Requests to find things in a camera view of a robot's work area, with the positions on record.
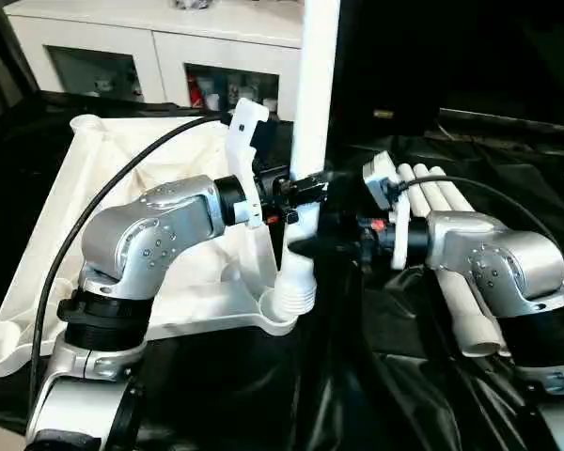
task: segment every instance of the black cable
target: black cable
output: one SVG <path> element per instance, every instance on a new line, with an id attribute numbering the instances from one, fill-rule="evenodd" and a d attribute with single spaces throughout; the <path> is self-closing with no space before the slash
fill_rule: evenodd
<path id="1" fill-rule="evenodd" d="M 86 223 L 87 219 L 92 214 L 92 211 L 99 206 L 102 200 L 106 197 L 106 195 L 117 185 L 121 179 L 123 179 L 132 169 L 134 169 L 142 160 L 147 158 L 153 151 L 159 148 L 162 144 L 169 141 L 171 138 L 179 135 L 180 133 L 186 132 L 194 127 L 205 124 L 207 122 L 214 122 L 217 120 L 222 120 L 224 122 L 226 119 L 226 115 L 218 115 L 218 116 L 210 116 L 210 117 L 200 117 L 195 119 L 191 122 L 187 122 L 185 124 L 180 125 L 179 127 L 173 129 L 171 132 L 168 132 L 157 139 L 155 142 L 150 144 L 140 153 L 138 153 L 135 157 L 133 157 L 129 163 L 123 166 L 119 172 L 117 172 L 112 179 L 110 179 L 102 189 L 94 196 L 94 198 L 89 202 L 87 207 L 82 211 L 82 214 L 79 216 L 79 219 L 75 222 L 69 235 L 63 241 L 63 244 L 58 249 L 58 253 L 56 254 L 55 259 L 46 275 L 46 279 L 44 281 L 44 285 L 41 289 L 41 294 L 39 296 L 39 304 L 38 304 L 38 313 L 36 315 L 36 323 L 34 325 L 34 338 L 31 347 L 31 371 L 29 376 L 29 415 L 33 414 L 34 403 L 36 401 L 36 393 L 38 391 L 38 373 L 39 373 L 39 348 L 41 346 L 41 336 L 43 333 L 44 327 L 44 317 L 46 316 L 46 305 L 48 304 L 48 296 L 50 294 L 50 289 L 52 288 L 52 284 L 56 278 L 56 272 L 60 267 L 63 258 L 67 254 L 67 251 L 73 244 L 75 237 L 80 232 L 84 224 Z"/>
<path id="2" fill-rule="evenodd" d="M 560 253 L 562 254 L 562 258 L 564 259 L 564 252 L 560 248 L 560 245 L 558 244 L 556 237 L 550 231 L 550 229 L 547 227 L 547 225 L 545 225 L 537 216 L 535 216 L 534 213 L 532 213 L 530 210 L 528 210 L 520 202 L 513 199 L 512 197 L 509 197 L 506 194 L 503 194 L 501 191 L 498 191 L 495 188 L 492 188 L 489 185 L 486 185 L 486 184 L 481 183 L 479 181 L 466 179 L 464 177 L 427 176 L 427 177 L 423 177 L 421 179 L 413 179 L 413 180 L 402 181 L 399 185 L 397 185 L 396 190 L 397 190 L 398 193 L 402 193 L 405 190 L 407 190 L 410 186 L 419 185 L 419 184 L 425 183 L 427 181 L 457 181 L 459 183 L 465 183 L 465 184 L 468 184 L 468 185 L 476 186 L 477 188 L 487 192 L 488 194 L 492 194 L 495 197 L 503 200 L 507 204 L 509 204 L 512 207 L 514 207 L 515 209 L 517 209 L 520 213 L 522 213 L 522 215 L 526 216 L 526 218 L 528 218 L 528 220 L 531 223 L 533 223 L 535 225 L 535 227 L 538 230 L 540 230 L 543 233 L 543 235 L 545 235 L 545 237 L 547 237 L 548 239 L 553 241 L 554 244 L 556 245 L 558 251 L 560 251 Z"/>

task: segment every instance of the red object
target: red object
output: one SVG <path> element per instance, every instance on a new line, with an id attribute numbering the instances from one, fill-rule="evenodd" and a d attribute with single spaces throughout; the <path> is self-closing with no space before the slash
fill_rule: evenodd
<path id="1" fill-rule="evenodd" d="M 190 106 L 193 108 L 202 108 L 203 100 L 200 97 L 200 89 L 198 89 L 194 75 L 188 75 L 188 93 L 190 94 Z"/>
<path id="2" fill-rule="evenodd" d="M 384 230 L 384 220 L 382 219 L 372 219 L 370 226 L 372 230 L 376 232 L 382 232 Z"/>

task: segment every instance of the white pipe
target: white pipe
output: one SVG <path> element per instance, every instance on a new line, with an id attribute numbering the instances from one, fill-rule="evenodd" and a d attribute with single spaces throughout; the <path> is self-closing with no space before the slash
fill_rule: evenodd
<path id="1" fill-rule="evenodd" d="M 330 97 L 337 51 L 340 0 L 305 2 L 297 111 L 292 134 L 290 177 L 303 179 L 322 171 L 328 137 Z M 299 222 L 287 225 L 282 266 L 274 284 L 274 314 L 294 319 L 315 302 L 313 261 L 289 251 L 287 243 L 310 237 L 318 229 L 320 204 L 297 208 Z"/>
<path id="2" fill-rule="evenodd" d="M 399 166 L 399 174 L 405 181 L 413 179 L 414 172 L 419 177 L 429 174 L 423 164 L 417 165 L 414 171 L 407 164 Z M 429 188 L 433 186 L 428 190 L 428 195 L 421 191 L 408 190 L 414 216 L 426 217 L 431 210 L 438 210 L 431 208 L 433 205 L 443 210 L 451 210 L 439 187 L 432 184 L 433 182 L 428 182 L 422 185 L 429 185 Z M 453 335 L 462 354 L 466 357 L 483 357 L 497 352 L 501 344 L 494 325 L 480 311 L 466 280 L 456 272 L 445 270 L 435 271 L 435 275 L 451 314 Z"/>
<path id="3" fill-rule="evenodd" d="M 445 176 L 445 171 L 440 168 L 439 166 L 435 166 L 431 169 L 431 174 L 434 176 Z M 451 208 L 455 211 L 474 211 L 470 202 L 466 200 L 463 196 L 462 192 L 455 186 L 455 184 L 451 181 L 437 181 L 437 185 L 439 186 L 441 192 L 445 196 L 446 201 L 449 203 Z M 480 311 L 482 314 L 489 319 L 489 321 L 493 324 L 495 328 L 495 332 L 497 333 L 497 337 L 499 338 L 499 350 L 497 351 L 499 355 L 503 357 L 509 357 L 510 353 L 508 350 L 508 346 L 506 345 L 506 340 L 504 339 L 504 335 L 501 332 L 501 327 L 499 327 L 499 322 L 497 318 L 491 313 L 489 306 L 485 303 L 482 295 L 478 291 L 478 288 L 475 284 L 469 283 L 470 290 L 478 303 L 478 307 L 480 307 Z"/>
<path id="4" fill-rule="evenodd" d="M 447 174 L 439 166 L 431 168 L 431 175 L 433 176 L 446 176 Z M 463 194 L 456 188 L 451 181 L 437 181 L 436 184 L 441 189 L 445 199 L 455 211 L 474 211 L 470 202 L 466 200 Z"/>
<path id="5" fill-rule="evenodd" d="M 424 164 L 417 164 L 414 166 L 414 174 L 417 178 L 422 179 L 430 175 L 429 170 Z M 420 185 L 426 200 L 434 211 L 451 211 L 451 206 L 445 200 L 443 193 L 439 189 L 435 181 L 427 181 Z"/>
<path id="6" fill-rule="evenodd" d="M 452 271 L 437 270 L 435 274 L 453 318 L 453 335 L 462 354 L 484 357 L 498 352 L 501 344 L 494 325 L 481 313 L 466 280 Z"/>
<path id="7" fill-rule="evenodd" d="M 399 176 L 403 181 L 409 181 L 415 179 L 414 171 L 412 167 L 407 164 L 399 165 Z M 412 214 L 418 218 L 426 218 L 431 212 L 431 207 L 422 193 L 422 188 L 419 185 L 410 186 L 407 189 L 407 196 L 410 199 L 410 206 L 412 207 Z"/>

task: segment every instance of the glass cabinet door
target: glass cabinet door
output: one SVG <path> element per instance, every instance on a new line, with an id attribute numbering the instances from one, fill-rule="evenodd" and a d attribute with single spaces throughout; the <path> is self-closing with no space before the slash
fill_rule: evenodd
<path id="1" fill-rule="evenodd" d="M 149 30 L 23 16 L 9 20 L 40 89 L 165 101 Z"/>
<path id="2" fill-rule="evenodd" d="M 144 101 L 129 54 L 46 46 L 65 92 L 120 101 Z"/>
<path id="3" fill-rule="evenodd" d="M 293 120 L 301 50 L 155 33 L 165 95 L 180 106 L 233 109 L 257 101 Z"/>

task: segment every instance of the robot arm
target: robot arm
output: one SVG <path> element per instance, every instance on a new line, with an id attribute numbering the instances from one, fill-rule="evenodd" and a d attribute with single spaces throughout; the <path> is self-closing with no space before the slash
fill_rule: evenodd
<path id="1" fill-rule="evenodd" d="M 427 266 L 459 272 L 499 321 L 531 390 L 564 395 L 564 259 L 534 232 L 480 213 L 433 211 Z"/>
<path id="2" fill-rule="evenodd" d="M 243 201 L 235 177 L 198 176 L 94 216 L 82 240 L 79 288 L 58 306 L 68 325 L 28 424 L 28 449 L 133 448 L 143 392 L 132 375 L 154 296 L 185 249 L 245 221 Z"/>

